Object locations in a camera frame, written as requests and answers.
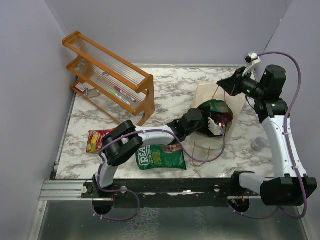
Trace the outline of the beige paper bag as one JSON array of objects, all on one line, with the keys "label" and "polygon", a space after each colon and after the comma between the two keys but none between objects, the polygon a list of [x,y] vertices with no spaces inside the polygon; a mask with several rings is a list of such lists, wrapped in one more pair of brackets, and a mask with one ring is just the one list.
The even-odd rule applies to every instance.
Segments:
[{"label": "beige paper bag", "polygon": [[195,91],[192,107],[207,117],[205,126],[191,135],[192,165],[209,163],[214,154],[221,157],[233,135],[245,104],[245,95],[230,96],[213,82],[201,81]]}]

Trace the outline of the green chips bag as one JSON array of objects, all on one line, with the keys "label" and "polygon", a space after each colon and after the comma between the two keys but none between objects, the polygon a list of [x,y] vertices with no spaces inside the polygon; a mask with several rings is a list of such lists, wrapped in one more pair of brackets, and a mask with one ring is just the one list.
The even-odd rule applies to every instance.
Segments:
[{"label": "green chips bag", "polygon": [[138,149],[135,153],[135,159],[140,170],[155,168],[187,169],[180,144],[146,145]]}]

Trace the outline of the orange red snack bag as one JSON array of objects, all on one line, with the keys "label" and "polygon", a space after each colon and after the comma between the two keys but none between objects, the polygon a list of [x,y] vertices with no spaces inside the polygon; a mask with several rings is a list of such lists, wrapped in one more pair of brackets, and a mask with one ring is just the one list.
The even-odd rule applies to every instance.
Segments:
[{"label": "orange red snack bag", "polygon": [[88,132],[88,140],[86,146],[86,153],[97,153],[103,147],[102,139],[114,128],[104,129],[104,130],[90,130]]}]

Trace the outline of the teal snack bag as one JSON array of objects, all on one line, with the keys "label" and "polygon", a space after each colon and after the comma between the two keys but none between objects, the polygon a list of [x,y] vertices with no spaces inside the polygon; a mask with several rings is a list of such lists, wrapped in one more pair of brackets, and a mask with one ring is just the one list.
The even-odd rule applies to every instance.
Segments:
[{"label": "teal snack bag", "polygon": [[228,104],[223,100],[211,99],[198,106],[198,109],[207,113],[218,113],[233,115]]}]

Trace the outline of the purple snack bag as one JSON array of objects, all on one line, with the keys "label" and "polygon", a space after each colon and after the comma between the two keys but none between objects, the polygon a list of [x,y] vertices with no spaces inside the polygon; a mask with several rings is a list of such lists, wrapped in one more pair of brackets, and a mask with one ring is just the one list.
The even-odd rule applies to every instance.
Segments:
[{"label": "purple snack bag", "polygon": [[229,122],[232,122],[233,119],[234,119],[234,114],[232,111],[229,111],[229,112],[225,112],[225,113],[222,113],[222,112],[218,112],[216,115],[215,115],[215,121],[217,123],[222,123],[222,124],[225,124],[227,125]]}]

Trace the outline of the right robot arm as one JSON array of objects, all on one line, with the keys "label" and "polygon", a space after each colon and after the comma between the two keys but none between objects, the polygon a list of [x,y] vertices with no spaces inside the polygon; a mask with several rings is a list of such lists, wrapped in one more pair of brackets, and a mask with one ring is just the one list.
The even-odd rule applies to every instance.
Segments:
[{"label": "right robot arm", "polygon": [[301,206],[318,184],[314,177],[308,177],[301,163],[291,132],[288,105],[280,97],[287,79],[286,70],[278,65],[268,65],[260,81],[244,72],[244,67],[239,68],[217,85],[232,97],[245,94],[254,99],[254,110],[270,145],[274,177],[236,171],[229,189],[236,196],[252,191],[267,206]]}]

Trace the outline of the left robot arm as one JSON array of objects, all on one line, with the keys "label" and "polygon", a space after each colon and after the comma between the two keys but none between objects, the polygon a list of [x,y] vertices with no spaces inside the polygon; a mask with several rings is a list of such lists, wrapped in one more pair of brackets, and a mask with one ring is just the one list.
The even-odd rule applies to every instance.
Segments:
[{"label": "left robot arm", "polygon": [[94,193],[101,198],[115,193],[112,184],[118,167],[141,147],[180,144],[201,129],[222,136],[222,148],[226,147],[226,124],[213,120],[209,113],[197,108],[189,109],[180,119],[160,127],[136,126],[130,120],[121,123],[102,139],[101,164],[94,175]]}]

